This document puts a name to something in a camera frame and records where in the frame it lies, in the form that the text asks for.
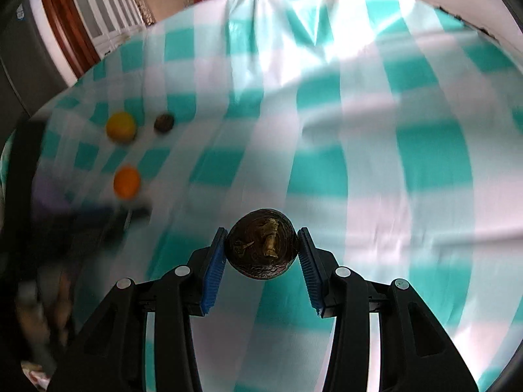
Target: orange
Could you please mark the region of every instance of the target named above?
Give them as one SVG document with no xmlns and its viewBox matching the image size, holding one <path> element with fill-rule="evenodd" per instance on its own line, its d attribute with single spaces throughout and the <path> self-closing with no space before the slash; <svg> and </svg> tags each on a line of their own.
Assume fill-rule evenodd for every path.
<svg viewBox="0 0 523 392">
<path fill-rule="evenodd" d="M 117 112 L 113 114 L 107 124 L 105 132 L 114 142 L 128 144 L 136 136 L 137 126 L 134 118 L 127 112 Z"/>
<path fill-rule="evenodd" d="M 118 170 L 112 183 L 114 193 L 120 199 L 130 200 L 140 190 L 140 173 L 132 166 L 125 166 Z"/>
</svg>

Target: black handle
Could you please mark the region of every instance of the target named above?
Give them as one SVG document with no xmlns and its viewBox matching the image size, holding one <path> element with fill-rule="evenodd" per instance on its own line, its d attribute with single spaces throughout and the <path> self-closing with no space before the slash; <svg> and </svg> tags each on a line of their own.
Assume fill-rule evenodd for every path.
<svg viewBox="0 0 523 392">
<path fill-rule="evenodd" d="M 49 392 L 145 390 L 145 313 L 136 309 L 137 289 L 129 279 L 111 289 L 59 361 Z"/>
<path fill-rule="evenodd" d="M 478 392 L 464 360 L 422 298 L 406 280 L 387 293 L 380 312 L 380 390 Z"/>
<path fill-rule="evenodd" d="M 344 295 L 336 317 L 334 340 L 323 392 L 365 392 L 369 372 L 369 298 L 367 282 L 345 267 L 349 276 L 332 273 L 332 284 Z"/>
<path fill-rule="evenodd" d="M 194 357 L 189 314 L 184 309 L 181 288 L 194 275 L 179 276 L 172 269 L 156 282 L 154 326 L 154 367 L 156 390 L 201 392 L 200 377 Z"/>
</svg>

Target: blurred object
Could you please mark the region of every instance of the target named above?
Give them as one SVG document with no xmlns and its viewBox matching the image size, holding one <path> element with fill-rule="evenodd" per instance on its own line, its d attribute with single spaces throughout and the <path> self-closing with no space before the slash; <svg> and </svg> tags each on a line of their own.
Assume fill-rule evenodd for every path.
<svg viewBox="0 0 523 392">
<path fill-rule="evenodd" d="M 194 0 L 184 0 L 184 8 L 192 6 L 194 4 Z"/>
<path fill-rule="evenodd" d="M 54 215 L 33 224 L 20 264 L 16 318 L 31 359 L 50 375 L 74 339 L 74 288 L 84 261 L 101 246 L 121 240 L 130 223 L 149 211 L 96 208 Z"/>
<path fill-rule="evenodd" d="M 63 190 L 48 175 L 35 175 L 31 192 L 35 199 L 31 203 L 31 221 L 42 221 L 56 213 L 70 212 L 70 205 Z"/>
<path fill-rule="evenodd" d="M 114 113 L 105 125 L 107 137 L 118 144 L 132 142 L 136 137 L 137 129 L 136 121 L 127 112 Z"/>
<path fill-rule="evenodd" d="M 47 390 L 50 378 L 45 374 L 41 365 L 22 361 L 22 371 L 37 390 Z"/>
<path fill-rule="evenodd" d="M 154 130 L 160 134 L 166 134 L 174 127 L 174 116 L 170 113 L 164 113 L 154 121 Z"/>
<path fill-rule="evenodd" d="M 114 176 L 114 193 L 120 199 L 130 200 L 134 198 L 140 190 L 140 173 L 135 167 L 125 166 L 120 168 Z"/>
<path fill-rule="evenodd" d="M 138 10 L 140 11 L 140 16 L 142 16 L 142 19 L 146 26 L 151 26 L 156 23 L 156 19 L 154 18 L 153 13 L 151 13 L 151 10 L 149 9 L 149 6 L 145 2 L 145 0 L 135 0 L 136 4 L 138 6 Z"/>
<path fill-rule="evenodd" d="M 4 193 L 2 187 L 0 187 L 0 229 L 2 228 L 2 225 L 4 225 Z"/>
</svg>

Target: metal bolt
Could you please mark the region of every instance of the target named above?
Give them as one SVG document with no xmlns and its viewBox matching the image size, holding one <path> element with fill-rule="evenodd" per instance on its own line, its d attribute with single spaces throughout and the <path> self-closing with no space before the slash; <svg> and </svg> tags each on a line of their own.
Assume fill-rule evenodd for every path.
<svg viewBox="0 0 523 392">
<path fill-rule="evenodd" d="M 119 289 L 127 289 L 131 285 L 131 280 L 120 279 L 116 282 L 116 287 Z"/>
<path fill-rule="evenodd" d="M 401 290 L 407 290 L 410 286 L 409 282 L 407 280 L 404 280 L 404 279 L 397 279 L 397 280 L 394 280 L 394 284 L 396 285 L 396 287 L 398 289 L 401 289 Z"/>
<path fill-rule="evenodd" d="M 336 268 L 335 273 L 338 277 L 349 277 L 350 269 L 347 267 L 338 267 L 338 268 Z"/>
<path fill-rule="evenodd" d="M 184 277 L 184 276 L 190 274 L 190 272 L 191 272 L 191 268 L 189 268 L 188 266 L 179 266 L 174 269 L 174 273 L 178 277 Z"/>
</svg>

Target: lemon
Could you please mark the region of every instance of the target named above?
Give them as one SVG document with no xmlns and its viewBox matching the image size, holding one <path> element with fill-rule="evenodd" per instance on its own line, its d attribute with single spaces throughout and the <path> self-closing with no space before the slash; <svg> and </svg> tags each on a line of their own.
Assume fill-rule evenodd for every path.
<svg viewBox="0 0 523 392">
<path fill-rule="evenodd" d="M 105 125 L 107 136 L 114 142 L 128 144 L 136 136 L 137 126 L 134 118 L 127 112 L 113 114 Z"/>
</svg>

